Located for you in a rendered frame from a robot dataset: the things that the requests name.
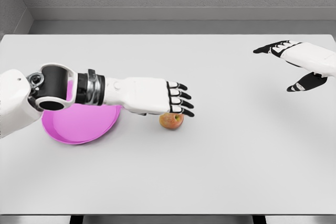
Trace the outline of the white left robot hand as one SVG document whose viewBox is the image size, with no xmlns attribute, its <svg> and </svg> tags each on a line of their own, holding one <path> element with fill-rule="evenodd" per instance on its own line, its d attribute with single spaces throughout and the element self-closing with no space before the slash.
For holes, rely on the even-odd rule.
<svg viewBox="0 0 336 224">
<path fill-rule="evenodd" d="M 158 78 L 127 78 L 124 108 L 136 114 L 177 113 L 194 117 L 187 86 Z"/>
</svg>

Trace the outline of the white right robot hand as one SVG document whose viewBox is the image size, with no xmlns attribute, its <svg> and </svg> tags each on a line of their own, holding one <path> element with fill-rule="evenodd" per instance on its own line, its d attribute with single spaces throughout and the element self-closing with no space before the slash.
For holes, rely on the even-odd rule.
<svg viewBox="0 0 336 224">
<path fill-rule="evenodd" d="M 272 54 L 293 66 L 310 71 L 287 88 L 287 92 L 302 92 L 317 88 L 325 84 L 329 77 L 333 77 L 322 75 L 322 57 L 326 50 L 309 42 L 283 40 L 259 47 L 253 53 Z"/>
</svg>

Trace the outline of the red-green apple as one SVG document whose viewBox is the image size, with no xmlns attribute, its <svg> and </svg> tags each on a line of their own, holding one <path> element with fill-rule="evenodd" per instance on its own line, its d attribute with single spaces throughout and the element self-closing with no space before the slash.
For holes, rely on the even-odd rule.
<svg viewBox="0 0 336 224">
<path fill-rule="evenodd" d="M 177 113 L 165 113 L 160 115 L 159 123 L 162 127 L 168 130 L 176 130 L 178 129 L 184 121 L 183 114 Z"/>
</svg>

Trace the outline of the pink round plate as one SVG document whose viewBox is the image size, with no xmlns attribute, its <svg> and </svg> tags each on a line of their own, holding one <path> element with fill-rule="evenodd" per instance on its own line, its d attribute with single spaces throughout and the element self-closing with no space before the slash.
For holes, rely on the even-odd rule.
<svg viewBox="0 0 336 224">
<path fill-rule="evenodd" d="M 117 122 L 120 111 L 120 105 L 74 104 L 59 111 L 44 111 L 41 122 L 54 140 L 78 145 L 105 135 Z"/>
</svg>

